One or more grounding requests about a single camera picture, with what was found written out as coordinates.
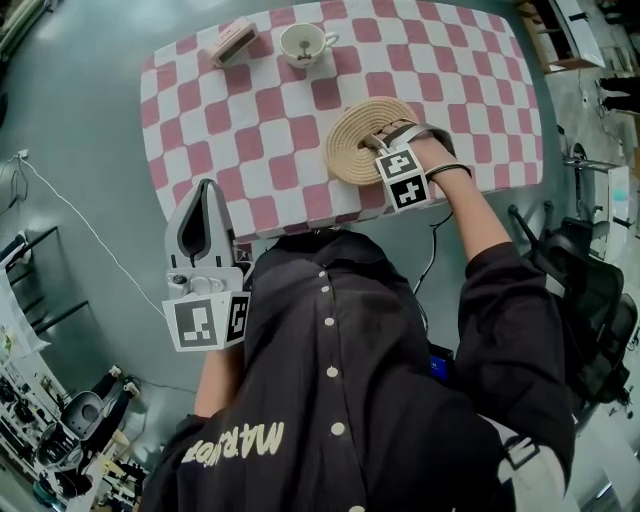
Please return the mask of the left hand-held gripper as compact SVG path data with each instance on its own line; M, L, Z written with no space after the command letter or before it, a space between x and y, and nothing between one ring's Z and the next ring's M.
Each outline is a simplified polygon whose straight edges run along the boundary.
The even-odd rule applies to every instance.
M195 185L169 219L165 250L177 269L166 273L162 306L176 351L222 351L244 341L250 293L243 271L232 267L234 238L224 194L211 179ZM194 268L199 260L206 267Z

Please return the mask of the blue device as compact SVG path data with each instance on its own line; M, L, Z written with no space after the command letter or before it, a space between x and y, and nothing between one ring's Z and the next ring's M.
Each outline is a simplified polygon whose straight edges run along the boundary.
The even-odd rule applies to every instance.
M453 375L454 353L452 350L429 344L430 375L440 381L448 382Z

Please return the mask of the pink checkered tablecloth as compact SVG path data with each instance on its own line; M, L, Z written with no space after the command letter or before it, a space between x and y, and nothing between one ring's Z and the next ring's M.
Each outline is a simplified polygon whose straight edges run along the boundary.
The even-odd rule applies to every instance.
M329 0L252 16L259 37L231 64L205 50L226 25L159 49L141 75L146 157L166 216L204 178L223 190L236 237L269 238L392 212L381 185L332 177L323 144L342 113L396 97L447 130L485 192L538 184L536 95L503 18L421 0ZM316 25L340 39L307 69L282 55L282 32Z

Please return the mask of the round woven straw basket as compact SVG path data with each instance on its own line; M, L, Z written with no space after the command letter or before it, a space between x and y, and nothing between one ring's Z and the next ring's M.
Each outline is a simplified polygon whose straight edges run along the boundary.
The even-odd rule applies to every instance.
M347 109L325 139L324 160L329 173L356 186L381 182L375 165L379 153L367 146L365 139L400 120L419 122L414 110L397 98L373 97Z

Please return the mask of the wooden table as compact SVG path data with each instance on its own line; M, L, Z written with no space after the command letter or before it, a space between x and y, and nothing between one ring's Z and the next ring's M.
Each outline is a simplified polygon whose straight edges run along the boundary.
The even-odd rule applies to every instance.
M547 75L587 68L605 62L589 15L577 0L512 0Z

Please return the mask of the small pink box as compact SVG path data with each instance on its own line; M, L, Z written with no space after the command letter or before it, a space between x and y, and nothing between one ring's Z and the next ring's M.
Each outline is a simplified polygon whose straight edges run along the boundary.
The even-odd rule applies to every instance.
M222 68L249 46L258 36L256 24L238 18L227 25L206 47L205 53L214 68Z

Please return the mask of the white cup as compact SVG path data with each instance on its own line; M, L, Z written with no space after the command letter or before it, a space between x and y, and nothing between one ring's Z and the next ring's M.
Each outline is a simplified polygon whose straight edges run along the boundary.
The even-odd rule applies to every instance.
M324 32L310 23L297 23L282 32L279 45L291 67L307 69L318 63L339 39L337 33Z

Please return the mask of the person's black buttoned shirt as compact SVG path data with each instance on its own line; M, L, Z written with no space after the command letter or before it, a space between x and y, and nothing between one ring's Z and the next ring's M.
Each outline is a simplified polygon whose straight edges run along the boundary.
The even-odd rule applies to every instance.
M140 512L493 512L500 469L543 461L561 495L575 430L563 329L511 243L468 264L455 380L430 373L407 281L366 236L283 240L255 270L237 397L181 423Z

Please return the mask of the white side cabinet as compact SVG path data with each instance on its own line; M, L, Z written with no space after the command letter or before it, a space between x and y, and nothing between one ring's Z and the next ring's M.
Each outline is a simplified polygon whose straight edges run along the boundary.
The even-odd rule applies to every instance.
M615 263L624 252L631 220L632 182L628 166L608 170L608 210L609 232L606 237L605 261Z

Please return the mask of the black metal rack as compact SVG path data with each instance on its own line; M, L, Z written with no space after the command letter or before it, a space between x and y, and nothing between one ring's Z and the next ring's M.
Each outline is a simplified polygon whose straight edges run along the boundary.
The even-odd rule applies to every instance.
M34 237L20 231L12 241L0 248L0 285L7 288L7 291L3 291L3 294L7 295L5 301L13 301L17 305L17 318L25 320L28 332L37 338L52 331L76 313L89 308L87 300L60 309L56 313L52 313L47 306L34 252L39 244L57 231L58 228L54 226Z

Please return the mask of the black office chair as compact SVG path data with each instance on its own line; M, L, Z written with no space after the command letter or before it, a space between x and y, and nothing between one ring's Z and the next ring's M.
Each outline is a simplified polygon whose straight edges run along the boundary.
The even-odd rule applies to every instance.
M630 371L623 359L638 321L637 306L623 292L622 271L590 252L592 241L608 234L609 223L566 217L553 229L554 205L546 201L543 228L536 236L516 206L508 213L530 242L525 258L559 286L555 295L564 329L565 372L578 406L628 405Z

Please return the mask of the person's right forearm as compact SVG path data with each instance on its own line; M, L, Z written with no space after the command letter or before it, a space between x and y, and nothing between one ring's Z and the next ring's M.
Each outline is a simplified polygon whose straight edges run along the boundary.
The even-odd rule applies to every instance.
M439 172L433 181L453 211L468 262L512 263L518 257L503 224L462 167Z

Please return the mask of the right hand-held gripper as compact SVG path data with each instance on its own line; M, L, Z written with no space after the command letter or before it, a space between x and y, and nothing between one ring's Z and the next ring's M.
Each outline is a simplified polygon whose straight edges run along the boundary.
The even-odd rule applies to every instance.
M428 202L425 170L410 146L415 140L434 138L435 127L401 119L394 132L368 134L362 145L377 152L375 166L396 213Z

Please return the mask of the person's left forearm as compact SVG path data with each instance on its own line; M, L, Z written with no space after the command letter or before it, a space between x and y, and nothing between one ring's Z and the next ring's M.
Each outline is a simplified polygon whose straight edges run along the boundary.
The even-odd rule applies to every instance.
M244 372L243 344L207 352L195 395L194 414L210 418L230 406L241 387Z

